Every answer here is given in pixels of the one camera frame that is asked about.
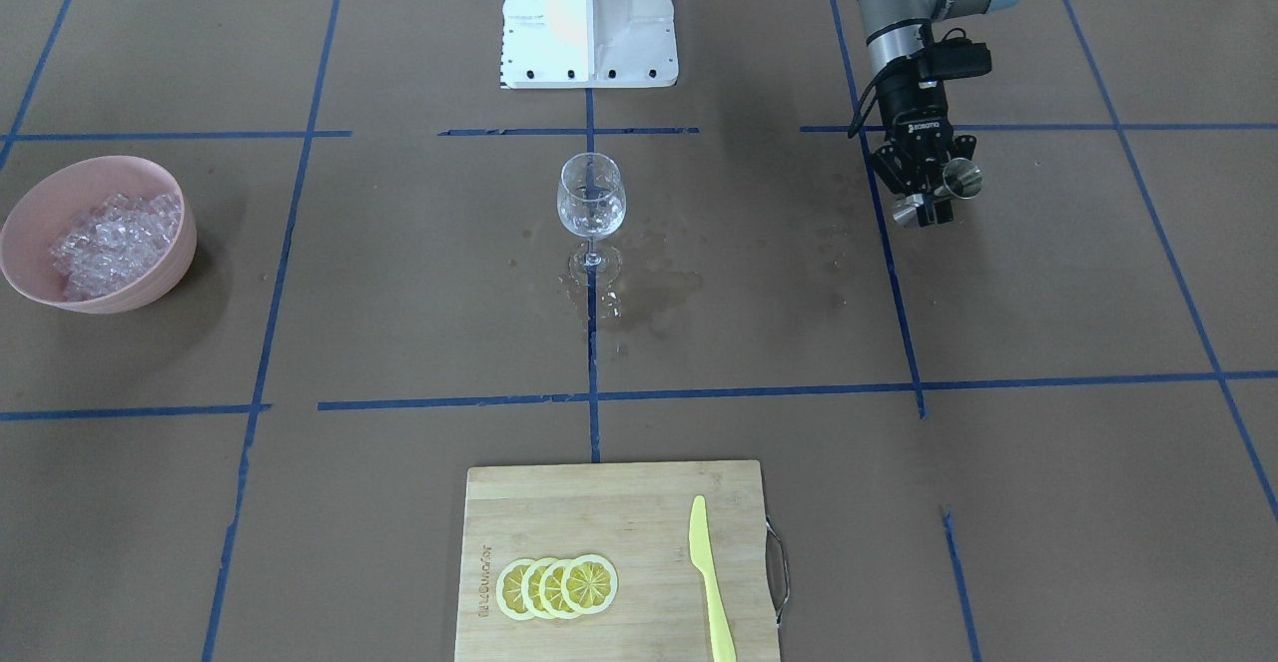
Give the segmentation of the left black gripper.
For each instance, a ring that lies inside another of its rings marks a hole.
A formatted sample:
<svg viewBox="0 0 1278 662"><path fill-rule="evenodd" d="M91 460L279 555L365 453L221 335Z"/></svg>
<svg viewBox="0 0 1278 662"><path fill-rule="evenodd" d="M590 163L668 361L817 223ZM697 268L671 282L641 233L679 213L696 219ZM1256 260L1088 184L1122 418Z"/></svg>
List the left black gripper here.
<svg viewBox="0 0 1278 662"><path fill-rule="evenodd" d="M875 174L889 192L918 198L918 227L944 224L941 166L975 157L976 137L956 134L950 120L944 83L921 86L915 79L886 79L875 86L884 141L875 148Z"/></svg>

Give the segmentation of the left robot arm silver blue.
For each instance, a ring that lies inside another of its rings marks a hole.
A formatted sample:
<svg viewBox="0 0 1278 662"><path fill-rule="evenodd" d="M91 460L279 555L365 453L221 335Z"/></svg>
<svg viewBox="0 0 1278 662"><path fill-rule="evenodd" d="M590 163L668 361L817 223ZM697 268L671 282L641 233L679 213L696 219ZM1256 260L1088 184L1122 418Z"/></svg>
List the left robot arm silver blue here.
<svg viewBox="0 0 1278 662"><path fill-rule="evenodd" d="M881 112L883 141L869 155L881 183L895 194L901 226L950 224L953 203L984 184L973 161L976 138L950 120L946 83L990 74L987 43L962 28L935 35L935 24L1007 10L1021 0L858 0L866 29L872 81L855 107L849 135L860 135Z"/></svg>

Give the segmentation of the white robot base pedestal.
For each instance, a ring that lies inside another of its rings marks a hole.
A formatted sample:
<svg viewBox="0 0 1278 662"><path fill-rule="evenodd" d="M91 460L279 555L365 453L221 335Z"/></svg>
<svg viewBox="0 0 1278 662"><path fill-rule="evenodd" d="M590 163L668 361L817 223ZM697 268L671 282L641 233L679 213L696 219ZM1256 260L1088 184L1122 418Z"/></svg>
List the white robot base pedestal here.
<svg viewBox="0 0 1278 662"><path fill-rule="evenodd" d="M676 86L674 0L504 0L504 89Z"/></svg>

